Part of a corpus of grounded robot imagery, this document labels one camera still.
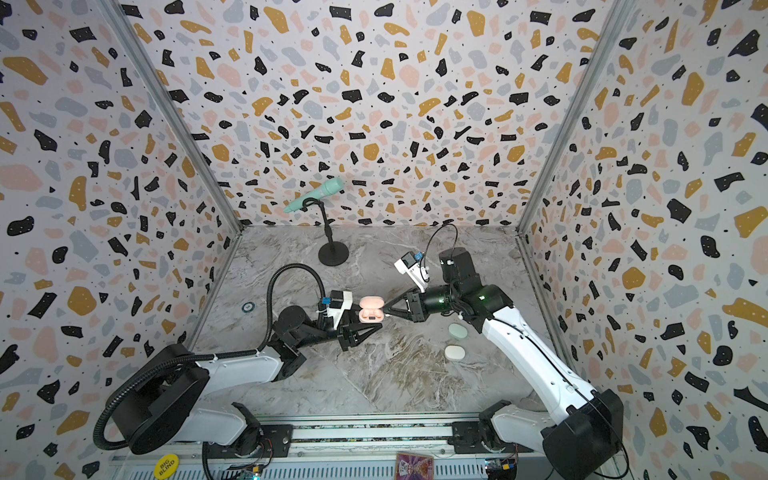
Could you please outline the pink earbud charging case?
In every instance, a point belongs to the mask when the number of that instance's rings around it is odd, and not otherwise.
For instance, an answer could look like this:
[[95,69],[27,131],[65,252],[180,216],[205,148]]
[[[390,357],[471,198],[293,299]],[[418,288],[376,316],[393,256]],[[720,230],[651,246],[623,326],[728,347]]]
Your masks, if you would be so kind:
[[381,323],[385,317],[384,305],[385,301],[380,296],[365,296],[361,298],[359,301],[359,321],[361,323]]

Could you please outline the mint green earbud charging case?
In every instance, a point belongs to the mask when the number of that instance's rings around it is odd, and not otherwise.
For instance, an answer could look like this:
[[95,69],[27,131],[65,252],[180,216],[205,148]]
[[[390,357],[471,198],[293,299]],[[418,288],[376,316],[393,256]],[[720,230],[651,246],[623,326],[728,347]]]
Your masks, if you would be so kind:
[[458,323],[452,323],[448,327],[449,335],[457,340],[463,340],[468,336],[468,330],[466,327],[458,324]]

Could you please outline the white earbud charging case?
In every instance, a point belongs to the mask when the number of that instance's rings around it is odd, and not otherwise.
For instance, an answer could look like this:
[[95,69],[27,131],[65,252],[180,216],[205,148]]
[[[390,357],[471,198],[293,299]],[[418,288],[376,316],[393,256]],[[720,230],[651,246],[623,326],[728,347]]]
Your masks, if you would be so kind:
[[458,362],[466,357],[466,351],[458,345],[448,345],[444,349],[444,356],[447,360]]

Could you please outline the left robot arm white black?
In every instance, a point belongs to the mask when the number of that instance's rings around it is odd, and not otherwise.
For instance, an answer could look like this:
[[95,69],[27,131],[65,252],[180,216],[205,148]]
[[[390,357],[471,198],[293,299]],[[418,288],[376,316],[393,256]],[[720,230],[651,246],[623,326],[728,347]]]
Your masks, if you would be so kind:
[[136,455],[170,442],[199,442],[249,456],[265,446],[261,422],[241,402],[223,409],[205,404],[203,397],[285,380],[304,364],[303,347],[336,341],[348,350],[380,330],[383,320],[381,309],[356,304],[339,309],[322,304],[317,319],[291,305],[261,350],[194,354],[182,345],[168,346],[108,398],[93,442],[101,450],[127,448]]

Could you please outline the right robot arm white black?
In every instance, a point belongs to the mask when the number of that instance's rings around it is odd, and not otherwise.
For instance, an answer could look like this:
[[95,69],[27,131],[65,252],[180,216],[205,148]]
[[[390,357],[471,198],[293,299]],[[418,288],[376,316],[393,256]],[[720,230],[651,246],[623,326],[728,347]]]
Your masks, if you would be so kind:
[[514,454],[522,446],[543,454],[561,478],[586,479],[624,451],[623,404],[614,391],[598,391],[570,369],[506,293],[482,283],[465,248],[441,252],[438,286],[429,284],[423,258],[421,252],[407,252],[395,262],[416,286],[388,302],[384,313],[413,323],[457,314],[512,362],[545,407],[534,412],[500,400],[475,421],[453,423],[449,442],[456,452]]

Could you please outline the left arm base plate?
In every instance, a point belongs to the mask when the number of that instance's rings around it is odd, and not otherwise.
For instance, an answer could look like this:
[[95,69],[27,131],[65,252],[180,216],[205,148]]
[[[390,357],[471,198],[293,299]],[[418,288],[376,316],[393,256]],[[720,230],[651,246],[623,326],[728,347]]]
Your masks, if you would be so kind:
[[209,459],[235,459],[256,462],[285,458],[293,436],[291,424],[247,426],[229,445],[206,443]]

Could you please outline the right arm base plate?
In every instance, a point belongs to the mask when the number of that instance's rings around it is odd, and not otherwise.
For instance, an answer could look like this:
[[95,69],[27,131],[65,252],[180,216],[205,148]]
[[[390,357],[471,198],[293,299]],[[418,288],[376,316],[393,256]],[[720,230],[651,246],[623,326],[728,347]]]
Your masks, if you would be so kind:
[[489,423],[481,420],[453,422],[447,442],[456,454],[532,453],[524,445],[503,442],[491,431]]

